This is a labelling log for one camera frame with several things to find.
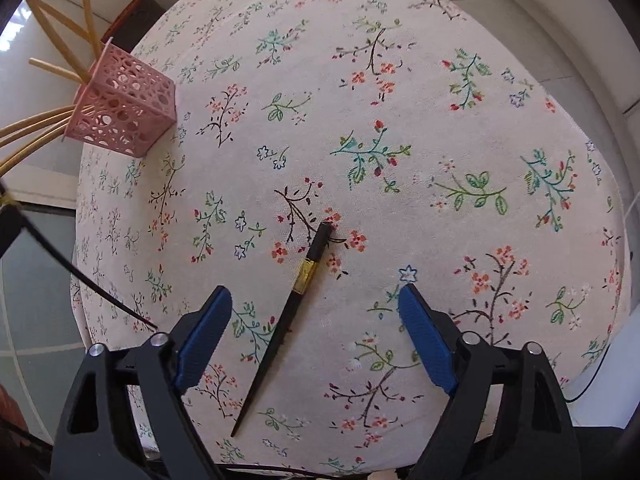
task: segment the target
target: floral pattern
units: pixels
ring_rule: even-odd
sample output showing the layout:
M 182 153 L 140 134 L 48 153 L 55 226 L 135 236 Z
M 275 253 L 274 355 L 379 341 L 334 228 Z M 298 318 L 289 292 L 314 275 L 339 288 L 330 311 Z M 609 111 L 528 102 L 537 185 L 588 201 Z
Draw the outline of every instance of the floral pattern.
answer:
M 489 343 L 538 341 L 561 385 L 627 319 L 605 157 L 450 1 L 180 0 L 133 53 L 175 82 L 177 123 L 143 158 L 84 147 L 76 262 L 162 330 L 229 288 L 228 327 L 182 398 L 214 460 L 321 476 L 415 462 L 447 399 L 399 318 L 407 283 Z M 316 276 L 229 438 L 322 221 Z M 71 295 L 87 344 L 152 335 L 84 285 Z M 153 449 L 140 398 L 132 410 Z M 491 399 L 480 437 L 496 413 Z

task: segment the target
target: metal screw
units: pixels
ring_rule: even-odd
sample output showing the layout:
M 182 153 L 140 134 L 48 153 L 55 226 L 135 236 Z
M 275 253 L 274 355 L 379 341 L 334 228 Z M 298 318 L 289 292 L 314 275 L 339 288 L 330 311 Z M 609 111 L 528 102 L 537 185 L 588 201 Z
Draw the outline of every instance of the metal screw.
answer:
M 540 355 L 542 354 L 542 346 L 535 341 L 532 341 L 531 343 L 527 343 L 527 351 L 533 355 Z
M 104 352 L 105 346 L 102 343 L 96 343 L 95 345 L 89 348 L 89 355 L 92 357 L 98 357 L 102 352 Z
M 477 345 L 480 342 L 480 336 L 475 332 L 465 332 L 462 335 L 462 341 L 468 345 Z
M 151 346 L 162 346 L 169 341 L 169 336 L 164 332 L 158 332 L 151 338 Z

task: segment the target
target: white tablecloth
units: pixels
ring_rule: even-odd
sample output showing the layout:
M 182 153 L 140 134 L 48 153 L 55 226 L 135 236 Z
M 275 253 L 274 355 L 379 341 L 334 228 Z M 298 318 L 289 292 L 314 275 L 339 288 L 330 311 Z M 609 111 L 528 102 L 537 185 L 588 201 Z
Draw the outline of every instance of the white tablecloth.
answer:
M 539 341 L 562 384 L 626 319 L 609 168 L 447 0 L 181 0 L 134 54 L 176 82 L 178 123 L 144 159 L 85 147 L 76 256 L 166 331 L 230 289 L 231 323 L 184 399 L 214 460 L 327 474 L 414 463 L 447 396 L 396 312 L 405 283 L 492 344 Z M 231 439 L 323 219 L 334 239 Z M 149 337 L 74 291 L 87 344 Z

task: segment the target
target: pink basket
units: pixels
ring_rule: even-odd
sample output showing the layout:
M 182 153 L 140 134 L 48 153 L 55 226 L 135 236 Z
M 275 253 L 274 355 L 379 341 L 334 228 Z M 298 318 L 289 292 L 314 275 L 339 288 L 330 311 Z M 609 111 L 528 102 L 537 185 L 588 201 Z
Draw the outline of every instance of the pink basket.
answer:
M 111 40 L 74 103 L 67 137 L 136 157 L 175 123 L 174 82 Z M 89 105 L 94 109 L 83 111 Z

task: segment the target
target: table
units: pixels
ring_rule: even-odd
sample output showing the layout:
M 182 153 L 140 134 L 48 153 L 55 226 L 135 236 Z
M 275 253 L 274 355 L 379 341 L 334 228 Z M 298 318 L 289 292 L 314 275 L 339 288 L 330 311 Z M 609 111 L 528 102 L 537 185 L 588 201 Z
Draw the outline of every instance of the table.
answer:
M 406 283 L 492 344 L 540 342 L 562 386 L 627 318 L 609 168 L 450 1 L 181 0 L 133 54 L 176 82 L 178 123 L 144 159 L 84 148 L 76 259 L 167 331 L 230 289 L 231 323 L 184 397 L 214 460 L 325 474 L 414 463 L 447 396 L 396 312 Z M 322 220 L 334 238 L 231 439 Z M 84 286 L 72 293 L 87 345 L 149 337 Z

